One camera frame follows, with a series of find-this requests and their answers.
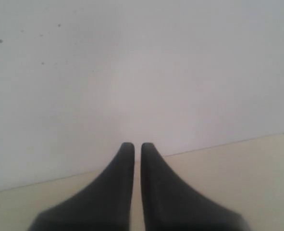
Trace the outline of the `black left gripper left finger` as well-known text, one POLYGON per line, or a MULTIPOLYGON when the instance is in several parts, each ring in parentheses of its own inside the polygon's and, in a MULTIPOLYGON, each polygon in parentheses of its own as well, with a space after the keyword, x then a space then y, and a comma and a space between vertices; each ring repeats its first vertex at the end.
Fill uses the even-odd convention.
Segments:
POLYGON ((127 231, 135 148, 124 142, 108 166, 83 190, 38 214, 30 231, 127 231))

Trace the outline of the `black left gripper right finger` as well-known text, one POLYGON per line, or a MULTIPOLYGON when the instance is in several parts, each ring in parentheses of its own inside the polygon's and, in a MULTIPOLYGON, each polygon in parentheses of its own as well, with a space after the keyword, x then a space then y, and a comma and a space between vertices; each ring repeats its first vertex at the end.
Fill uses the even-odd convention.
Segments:
POLYGON ((147 231, 249 231, 238 213, 205 197, 164 161, 155 145, 141 146, 141 195, 147 231))

